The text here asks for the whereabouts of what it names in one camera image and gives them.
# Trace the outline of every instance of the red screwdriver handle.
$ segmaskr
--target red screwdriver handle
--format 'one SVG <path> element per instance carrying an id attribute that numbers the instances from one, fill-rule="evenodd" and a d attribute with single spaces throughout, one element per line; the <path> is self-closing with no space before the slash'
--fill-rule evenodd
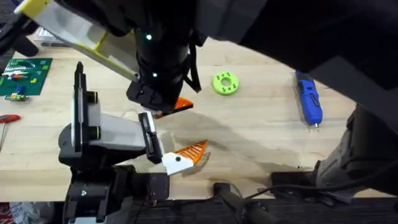
<path id="1" fill-rule="evenodd" d="M 19 120 L 21 117 L 15 114 L 6 114 L 0 116 L 0 124 L 10 123 Z"/>

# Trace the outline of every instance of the screwdriver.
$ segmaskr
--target screwdriver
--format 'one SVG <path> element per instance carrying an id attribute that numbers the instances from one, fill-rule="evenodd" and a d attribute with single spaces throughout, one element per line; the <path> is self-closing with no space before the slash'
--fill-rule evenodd
<path id="1" fill-rule="evenodd" d="M 322 108 L 319 102 L 319 94 L 313 79 L 301 72 L 295 73 L 297 85 L 300 90 L 300 101 L 306 122 L 314 125 L 319 131 L 319 124 L 322 122 Z"/>
<path id="2" fill-rule="evenodd" d="M 17 121 L 20 118 L 21 118 L 20 116 L 14 115 L 14 114 L 6 114 L 6 115 L 0 116 L 0 124 L 2 124 L 2 131 L 1 131 L 1 135 L 0 135 L 0 148 L 1 148 L 1 144 L 2 144 L 2 137 L 4 136 L 4 130 L 5 130 L 6 124 L 10 123 L 10 122 Z"/>

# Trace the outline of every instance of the white plastic piece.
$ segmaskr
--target white plastic piece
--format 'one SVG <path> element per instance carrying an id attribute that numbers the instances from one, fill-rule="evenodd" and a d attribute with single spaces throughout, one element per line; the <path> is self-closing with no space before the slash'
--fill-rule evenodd
<path id="1" fill-rule="evenodd" d="M 162 164 L 166 169 L 167 175 L 172 175 L 193 167 L 193 161 L 191 159 L 185 158 L 173 152 L 168 152 L 163 155 Z"/>

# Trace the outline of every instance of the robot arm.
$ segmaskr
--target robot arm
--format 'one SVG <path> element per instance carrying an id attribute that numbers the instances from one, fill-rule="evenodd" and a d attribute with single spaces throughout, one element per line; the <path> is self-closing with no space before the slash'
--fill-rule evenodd
<path id="1" fill-rule="evenodd" d="M 397 9 L 394 0 L 35 0 L 16 13 L 132 80 L 128 98 L 155 111 L 174 108 L 184 80 L 200 91 L 195 46 L 210 36 L 309 73 L 397 133 Z"/>

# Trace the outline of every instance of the electronic component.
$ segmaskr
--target electronic component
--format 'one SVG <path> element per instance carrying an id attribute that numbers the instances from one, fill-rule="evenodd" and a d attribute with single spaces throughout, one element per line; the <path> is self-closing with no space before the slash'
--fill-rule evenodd
<path id="1" fill-rule="evenodd" d="M 307 74 L 296 72 L 296 76 L 304 118 L 309 125 L 315 125 L 318 129 L 323 113 L 315 83 Z"/>

